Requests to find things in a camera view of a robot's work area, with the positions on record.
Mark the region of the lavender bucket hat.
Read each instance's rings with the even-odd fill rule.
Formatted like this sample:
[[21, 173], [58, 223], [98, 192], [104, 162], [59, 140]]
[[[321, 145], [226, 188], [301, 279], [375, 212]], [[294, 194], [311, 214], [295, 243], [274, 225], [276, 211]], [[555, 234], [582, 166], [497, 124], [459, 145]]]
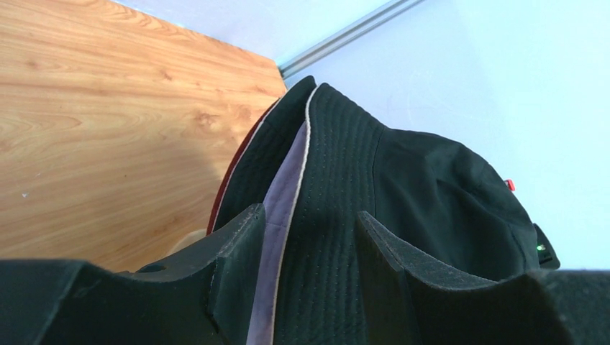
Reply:
[[283, 253], [299, 196], [308, 148], [309, 129], [307, 124], [302, 124], [263, 200], [265, 231], [247, 344], [273, 343]]

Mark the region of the wooden hat stand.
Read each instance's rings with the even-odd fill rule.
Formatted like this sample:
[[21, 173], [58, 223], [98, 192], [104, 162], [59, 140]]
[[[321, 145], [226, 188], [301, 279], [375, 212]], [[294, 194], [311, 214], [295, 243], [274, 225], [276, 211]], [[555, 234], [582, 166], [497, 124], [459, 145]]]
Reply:
[[206, 229], [198, 229], [198, 230], [188, 233], [181, 240], [179, 240], [175, 245], [173, 245], [171, 247], [171, 249], [168, 251], [167, 255], [169, 256], [169, 255], [175, 254], [176, 252], [181, 251], [182, 249], [203, 239], [206, 236], [206, 234], [207, 234]]

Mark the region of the aluminium frame rail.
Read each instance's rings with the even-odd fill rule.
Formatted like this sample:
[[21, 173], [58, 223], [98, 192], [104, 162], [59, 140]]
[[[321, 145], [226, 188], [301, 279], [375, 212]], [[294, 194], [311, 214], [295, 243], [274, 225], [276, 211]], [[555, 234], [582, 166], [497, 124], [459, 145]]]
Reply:
[[423, 0], [388, 1], [384, 5], [366, 14], [364, 17], [359, 18], [321, 42], [318, 42], [299, 53], [287, 62], [279, 65], [278, 69], [282, 78], [285, 80], [292, 77], [303, 69], [320, 61], [326, 56], [331, 55], [333, 52], [343, 48], [363, 35], [372, 32], [423, 2]]

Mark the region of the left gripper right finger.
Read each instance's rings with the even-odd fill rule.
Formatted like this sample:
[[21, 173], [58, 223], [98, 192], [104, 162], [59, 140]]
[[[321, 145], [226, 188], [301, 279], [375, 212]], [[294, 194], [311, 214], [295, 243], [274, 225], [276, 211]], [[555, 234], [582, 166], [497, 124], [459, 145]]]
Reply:
[[355, 225], [372, 344], [607, 344], [609, 273], [538, 269], [495, 282], [435, 259], [367, 212]]

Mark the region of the beige bucket hat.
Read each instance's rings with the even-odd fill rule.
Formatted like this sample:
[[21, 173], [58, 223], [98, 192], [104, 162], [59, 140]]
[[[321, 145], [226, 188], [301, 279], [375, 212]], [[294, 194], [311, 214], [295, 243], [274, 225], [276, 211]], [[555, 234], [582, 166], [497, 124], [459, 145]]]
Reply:
[[252, 204], [262, 203], [297, 131], [305, 105], [316, 88], [307, 76], [291, 86], [260, 116], [238, 147], [223, 177], [209, 217], [207, 233], [222, 228]]

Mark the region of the cream straw-coloured bucket hat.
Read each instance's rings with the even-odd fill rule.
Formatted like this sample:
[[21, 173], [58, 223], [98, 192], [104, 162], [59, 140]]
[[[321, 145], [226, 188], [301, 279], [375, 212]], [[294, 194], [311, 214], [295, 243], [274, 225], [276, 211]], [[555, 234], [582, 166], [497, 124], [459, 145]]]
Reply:
[[494, 168], [436, 134], [391, 129], [330, 85], [289, 91], [268, 115], [303, 129], [304, 166], [276, 295], [275, 344], [366, 344], [354, 243], [368, 212], [398, 238], [472, 275], [536, 268], [537, 234]]

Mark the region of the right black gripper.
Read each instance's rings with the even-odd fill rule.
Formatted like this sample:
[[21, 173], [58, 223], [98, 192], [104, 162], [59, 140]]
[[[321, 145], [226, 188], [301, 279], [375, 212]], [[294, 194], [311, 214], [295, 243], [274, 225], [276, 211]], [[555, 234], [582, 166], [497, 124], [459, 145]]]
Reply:
[[533, 226], [537, 233], [537, 255], [540, 267], [547, 270], [560, 269], [560, 260], [550, 240], [537, 224], [533, 224]]

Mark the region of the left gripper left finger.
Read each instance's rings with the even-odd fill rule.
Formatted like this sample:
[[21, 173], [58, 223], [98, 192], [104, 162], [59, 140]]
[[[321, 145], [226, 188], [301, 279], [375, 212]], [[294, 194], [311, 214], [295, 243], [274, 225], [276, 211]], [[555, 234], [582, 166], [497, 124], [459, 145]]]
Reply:
[[265, 209], [136, 272], [74, 259], [1, 261], [3, 344], [245, 344]]

